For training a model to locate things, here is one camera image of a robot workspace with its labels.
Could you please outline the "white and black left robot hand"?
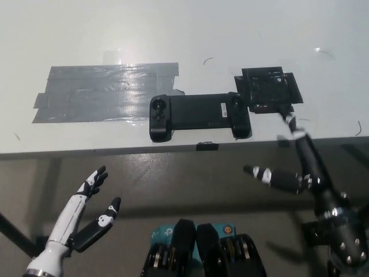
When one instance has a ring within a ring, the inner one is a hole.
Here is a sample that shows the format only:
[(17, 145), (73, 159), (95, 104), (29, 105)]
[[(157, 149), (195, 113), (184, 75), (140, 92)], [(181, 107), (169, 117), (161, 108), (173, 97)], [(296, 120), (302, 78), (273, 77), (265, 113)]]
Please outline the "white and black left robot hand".
[(111, 229), (120, 209), (120, 197), (115, 197), (101, 215), (78, 230), (88, 201), (99, 193), (107, 177), (106, 167), (99, 167), (69, 198), (44, 250), (32, 259), (24, 276), (63, 276), (64, 259), (70, 257), (73, 251), (84, 252)]

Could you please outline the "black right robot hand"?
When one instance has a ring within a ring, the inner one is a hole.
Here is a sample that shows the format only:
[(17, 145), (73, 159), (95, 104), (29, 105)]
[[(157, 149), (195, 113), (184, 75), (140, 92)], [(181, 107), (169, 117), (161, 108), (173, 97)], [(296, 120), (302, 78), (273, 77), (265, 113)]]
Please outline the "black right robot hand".
[(248, 164), (243, 166), (243, 171), (272, 189), (290, 194), (310, 192), (314, 199), (315, 216), (320, 220), (349, 215), (351, 204), (334, 188), (310, 135), (299, 126), (295, 115), (280, 114), (292, 135), (302, 172), (291, 173)]

